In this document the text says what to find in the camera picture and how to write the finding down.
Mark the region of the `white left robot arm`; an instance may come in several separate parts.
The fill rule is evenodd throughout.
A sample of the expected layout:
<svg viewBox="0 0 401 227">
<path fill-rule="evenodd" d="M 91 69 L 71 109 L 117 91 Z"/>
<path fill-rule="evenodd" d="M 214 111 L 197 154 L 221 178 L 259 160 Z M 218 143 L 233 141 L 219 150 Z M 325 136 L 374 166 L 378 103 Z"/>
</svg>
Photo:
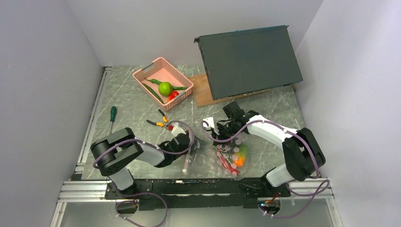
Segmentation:
<svg viewBox="0 0 401 227">
<path fill-rule="evenodd" d="M 131 128 L 123 128 L 91 144 L 90 150 L 95 158 L 93 167 L 112 180 L 123 198 L 131 198 L 136 185 L 126 166 L 133 160 L 163 168 L 190 151 L 194 142 L 191 130 L 173 130 L 172 134 L 171 140 L 154 145 L 138 139 Z"/>
</svg>

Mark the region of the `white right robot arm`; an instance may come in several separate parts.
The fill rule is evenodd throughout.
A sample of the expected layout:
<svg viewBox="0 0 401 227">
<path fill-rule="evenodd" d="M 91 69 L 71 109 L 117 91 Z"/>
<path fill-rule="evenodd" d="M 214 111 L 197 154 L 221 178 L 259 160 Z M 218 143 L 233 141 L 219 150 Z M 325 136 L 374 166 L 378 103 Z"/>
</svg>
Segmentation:
<svg viewBox="0 0 401 227">
<path fill-rule="evenodd" d="M 279 186 L 293 180 L 304 181 L 312 175 L 320 175 L 319 169 L 326 159 L 310 129 L 296 130 L 282 126 L 256 111 L 245 112 L 237 102 L 227 104 L 223 111 L 226 120 L 215 122 L 208 118 L 203 124 L 207 130 L 212 131 L 212 137 L 217 143 L 245 132 L 273 143 L 283 151 L 285 163 L 262 177 L 260 186 L 264 195 L 274 195 Z"/>
</svg>

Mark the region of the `fake green lime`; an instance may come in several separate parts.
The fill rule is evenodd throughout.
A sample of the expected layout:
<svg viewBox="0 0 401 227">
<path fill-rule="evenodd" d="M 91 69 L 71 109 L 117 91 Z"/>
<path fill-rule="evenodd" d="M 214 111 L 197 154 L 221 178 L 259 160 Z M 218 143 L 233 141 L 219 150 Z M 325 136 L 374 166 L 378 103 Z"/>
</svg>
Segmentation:
<svg viewBox="0 0 401 227">
<path fill-rule="evenodd" d="M 170 96 L 173 91 L 173 86 L 169 82 L 161 82 L 158 85 L 158 92 L 162 96 Z"/>
</svg>

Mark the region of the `fake red tomato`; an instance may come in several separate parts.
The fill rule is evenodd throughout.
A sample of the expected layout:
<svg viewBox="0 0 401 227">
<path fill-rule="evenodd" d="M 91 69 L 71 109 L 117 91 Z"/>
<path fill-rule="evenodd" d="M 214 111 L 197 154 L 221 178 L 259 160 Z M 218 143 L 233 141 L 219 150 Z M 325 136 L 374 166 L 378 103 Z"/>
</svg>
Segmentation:
<svg viewBox="0 0 401 227">
<path fill-rule="evenodd" d="M 167 101 L 170 102 L 171 100 L 173 100 L 175 97 L 177 97 L 179 95 L 179 93 L 177 91 L 173 91 L 170 96 L 168 97 Z"/>
</svg>

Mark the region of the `pink plastic basket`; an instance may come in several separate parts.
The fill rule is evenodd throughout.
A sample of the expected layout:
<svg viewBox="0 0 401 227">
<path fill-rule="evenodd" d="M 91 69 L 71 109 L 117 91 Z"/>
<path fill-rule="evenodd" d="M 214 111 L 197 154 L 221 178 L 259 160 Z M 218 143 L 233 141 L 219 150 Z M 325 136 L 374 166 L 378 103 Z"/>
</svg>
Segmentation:
<svg viewBox="0 0 401 227">
<path fill-rule="evenodd" d="M 159 57 L 133 73 L 138 85 L 169 111 L 192 94 L 194 84 L 166 59 Z"/>
</svg>

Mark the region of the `fake green bean pod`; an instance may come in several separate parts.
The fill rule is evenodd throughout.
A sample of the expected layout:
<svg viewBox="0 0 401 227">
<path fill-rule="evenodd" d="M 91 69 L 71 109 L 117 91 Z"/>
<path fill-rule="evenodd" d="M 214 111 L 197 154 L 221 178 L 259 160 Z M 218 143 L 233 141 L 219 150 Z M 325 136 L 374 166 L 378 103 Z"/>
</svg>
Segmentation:
<svg viewBox="0 0 401 227">
<path fill-rule="evenodd" d="M 159 81 L 157 79 L 146 79 L 146 81 L 151 82 L 153 84 L 157 84 L 159 85 L 162 81 Z M 186 90 L 188 87 L 177 87 L 177 86 L 173 86 L 174 90 Z"/>
</svg>

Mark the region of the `clear zip top bag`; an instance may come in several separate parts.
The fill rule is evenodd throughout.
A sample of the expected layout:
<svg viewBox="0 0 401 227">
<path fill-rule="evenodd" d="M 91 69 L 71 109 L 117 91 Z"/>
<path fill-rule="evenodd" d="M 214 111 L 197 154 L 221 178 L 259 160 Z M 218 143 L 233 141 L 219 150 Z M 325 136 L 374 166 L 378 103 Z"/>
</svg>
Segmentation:
<svg viewBox="0 0 401 227">
<path fill-rule="evenodd" d="M 245 164 L 237 167 L 239 174 L 237 177 L 232 176 L 222 166 L 217 153 L 220 152 L 230 162 L 234 163 L 236 155 L 234 148 L 240 144 L 247 144 L 236 138 L 224 144 L 212 145 L 198 138 L 195 139 L 189 154 L 183 157 L 182 174 L 188 178 L 234 178 L 242 179 L 248 174 L 249 147 Z"/>
</svg>

